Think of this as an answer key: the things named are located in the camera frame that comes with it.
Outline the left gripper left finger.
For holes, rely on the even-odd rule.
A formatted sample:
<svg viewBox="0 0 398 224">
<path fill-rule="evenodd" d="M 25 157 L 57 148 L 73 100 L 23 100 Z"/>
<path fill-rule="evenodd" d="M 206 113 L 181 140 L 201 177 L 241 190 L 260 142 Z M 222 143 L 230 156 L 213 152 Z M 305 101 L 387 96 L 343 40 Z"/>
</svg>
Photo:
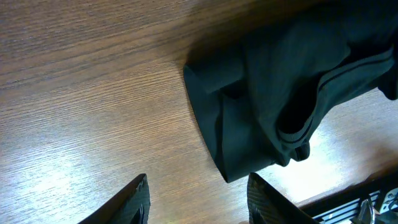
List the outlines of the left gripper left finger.
<svg viewBox="0 0 398 224">
<path fill-rule="evenodd" d="M 139 174 L 79 224 L 147 224 L 150 192 L 146 174 Z"/>
</svg>

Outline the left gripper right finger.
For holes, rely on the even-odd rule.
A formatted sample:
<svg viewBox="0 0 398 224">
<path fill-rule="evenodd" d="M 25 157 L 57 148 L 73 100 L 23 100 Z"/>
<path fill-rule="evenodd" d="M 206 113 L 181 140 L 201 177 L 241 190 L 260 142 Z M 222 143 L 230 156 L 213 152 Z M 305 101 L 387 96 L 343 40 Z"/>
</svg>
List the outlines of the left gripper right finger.
<svg viewBox="0 0 398 224">
<path fill-rule="evenodd" d="M 250 224 L 318 224 L 257 173 L 250 173 L 247 185 Z"/>
</svg>

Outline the black polo shirt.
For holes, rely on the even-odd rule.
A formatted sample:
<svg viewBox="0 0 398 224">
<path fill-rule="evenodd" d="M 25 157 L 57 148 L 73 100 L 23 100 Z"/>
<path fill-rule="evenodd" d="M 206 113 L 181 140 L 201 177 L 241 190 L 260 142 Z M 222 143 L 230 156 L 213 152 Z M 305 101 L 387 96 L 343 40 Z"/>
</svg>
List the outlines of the black polo shirt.
<svg viewBox="0 0 398 224">
<path fill-rule="evenodd" d="M 225 181 L 305 160 L 334 106 L 375 88 L 397 99 L 397 2 L 319 4 L 186 64 L 183 75 Z"/>
</svg>

